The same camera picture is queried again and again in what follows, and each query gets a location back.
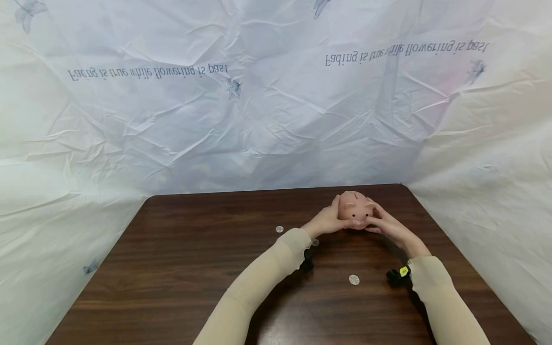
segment person's right hand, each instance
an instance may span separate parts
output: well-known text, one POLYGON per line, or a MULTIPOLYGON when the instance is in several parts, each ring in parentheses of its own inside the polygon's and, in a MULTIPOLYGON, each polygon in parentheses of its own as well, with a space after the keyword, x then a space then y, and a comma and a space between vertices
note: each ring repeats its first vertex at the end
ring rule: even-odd
POLYGON ((414 235, 412 231, 396 220, 379 204, 374 204, 374 217, 366 218, 367 223, 373 225, 373 227, 367 227, 366 231, 380 233, 389 238, 397 247, 406 252, 409 259, 418 256, 431 256, 426 245, 418 236, 414 235))

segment person's left hand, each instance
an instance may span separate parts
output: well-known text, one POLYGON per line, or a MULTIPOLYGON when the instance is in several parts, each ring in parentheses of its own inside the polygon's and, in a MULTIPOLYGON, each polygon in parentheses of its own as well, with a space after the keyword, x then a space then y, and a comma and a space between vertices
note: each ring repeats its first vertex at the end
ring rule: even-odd
POLYGON ((313 240, 323 233, 332 233, 341 229, 345 229, 352 226, 360 225, 362 222, 358 220, 339 220, 337 219, 339 205, 339 195, 337 195, 332 205, 323 208, 310 222, 303 225, 301 229, 313 240))

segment beige sleeve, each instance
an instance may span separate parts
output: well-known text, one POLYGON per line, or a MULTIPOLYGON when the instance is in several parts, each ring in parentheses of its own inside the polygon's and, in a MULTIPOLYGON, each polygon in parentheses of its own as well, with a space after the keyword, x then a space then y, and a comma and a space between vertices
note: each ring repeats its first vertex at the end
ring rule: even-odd
POLYGON ((310 244, 303 229, 280 236, 226 290, 194 345, 243 345, 251 316, 276 284, 299 268, 310 244))
POLYGON ((438 345, 484 345, 489 340, 452 283, 443 263, 435 256, 408 262, 412 290, 425 304, 438 345))

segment wooden table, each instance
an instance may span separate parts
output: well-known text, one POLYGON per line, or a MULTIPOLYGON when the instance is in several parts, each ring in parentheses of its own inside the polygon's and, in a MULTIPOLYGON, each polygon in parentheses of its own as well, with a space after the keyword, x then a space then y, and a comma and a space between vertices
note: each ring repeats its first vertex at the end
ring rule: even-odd
MULTIPOLYGON (((348 187, 418 234, 449 270, 492 344, 533 344, 424 208, 399 184, 348 187)), ((48 345, 191 344, 226 288, 286 230, 343 187, 150 198, 48 345)), ((432 344, 423 304, 385 273, 397 248, 345 230, 320 237, 315 268, 284 279, 257 310, 247 344, 432 344), (360 284, 349 283, 350 274, 360 284)))

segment white backdrop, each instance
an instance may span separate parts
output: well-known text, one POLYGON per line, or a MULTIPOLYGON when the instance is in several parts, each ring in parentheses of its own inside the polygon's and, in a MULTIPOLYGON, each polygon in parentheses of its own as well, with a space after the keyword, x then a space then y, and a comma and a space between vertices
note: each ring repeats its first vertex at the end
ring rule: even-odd
POLYGON ((0 2, 0 336, 44 343, 149 195, 404 182, 552 342, 551 7, 0 2))

